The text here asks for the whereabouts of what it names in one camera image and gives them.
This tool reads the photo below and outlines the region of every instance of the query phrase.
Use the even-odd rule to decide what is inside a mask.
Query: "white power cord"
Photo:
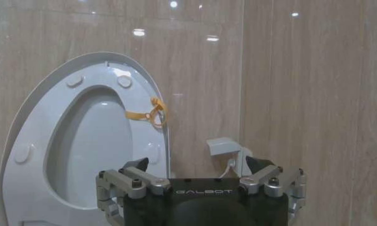
[[[225,168],[225,172],[221,174],[220,178],[222,178],[226,175],[226,173],[229,172],[230,168],[232,168],[233,172],[236,173],[234,166],[236,166],[236,160],[234,159],[229,159],[228,160],[228,165],[226,165],[226,168]]]

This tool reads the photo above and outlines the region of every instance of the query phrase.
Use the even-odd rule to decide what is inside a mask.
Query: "beige tile wall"
[[[296,225],[377,226],[377,0],[177,3],[0,0],[0,158],[42,77],[80,54],[113,51],[160,86],[177,176],[216,176],[224,161],[205,139],[240,138],[256,156],[309,175]]]
[[[296,225],[377,226],[377,0],[246,0],[242,59],[241,141],[308,173]]]
[[[205,139],[238,139],[242,1],[177,3],[170,9],[168,0],[0,0],[0,159],[16,111],[40,80],[70,58],[113,51],[134,58],[158,84],[176,175],[222,172]]]

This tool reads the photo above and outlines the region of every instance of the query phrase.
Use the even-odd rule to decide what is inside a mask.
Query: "silver metal bracket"
[[[297,212],[306,204],[306,175],[302,169],[286,169],[277,177],[264,182],[264,192],[269,197],[288,195],[289,224],[293,223]]]
[[[170,188],[170,181],[165,178],[157,178],[149,173],[138,170],[136,167],[128,167],[124,169],[122,173],[133,179],[141,180],[156,195],[164,195]]]
[[[248,195],[257,194],[260,186],[269,197],[288,195],[288,219],[293,223],[297,212],[305,206],[306,176],[301,169],[290,168],[281,172],[281,168],[269,165],[249,177],[240,178],[240,187]]]
[[[168,179],[157,178],[130,166],[118,172],[113,169],[100,172],[96,177],[97,207],[105,211],[106,221],[112,226],[122,226],[124,218],[118,212],[122,198],[132,199],[146,196],[146,188],[156,195],[164,195],[170,188]]]
[[[248,194],[257,194],[258,188],[264,185],[264,182],[278,175],[278,173],[278,167],[269,165],[249,177],[240,178],[240,186],[245,188]]]

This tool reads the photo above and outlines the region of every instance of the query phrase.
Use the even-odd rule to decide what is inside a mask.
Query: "raised toilet lid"
[[[82,55],[38,84],[14,118],[0,170],[0,225],[106,225],[96,207],[94,176],[149,158],[148,172],[169,175],[168,130],[125,118],[161,99],[129,57]]]

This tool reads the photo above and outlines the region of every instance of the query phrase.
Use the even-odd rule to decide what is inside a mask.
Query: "orange zip tie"
[[[150,98],[150,103],[153,105],[153,109],[149,113],[136,113],[136,112],[129,112],[125,111],[125,117],[132,120],[148,120],[150,124],[161,128],[166,122],[168,119],[168,108],[165,103],[161,101],[161,99],[152,97]],[[160,111],[164,111],[164,121],[161,123],[156,123],[156,114],[160,114]]]

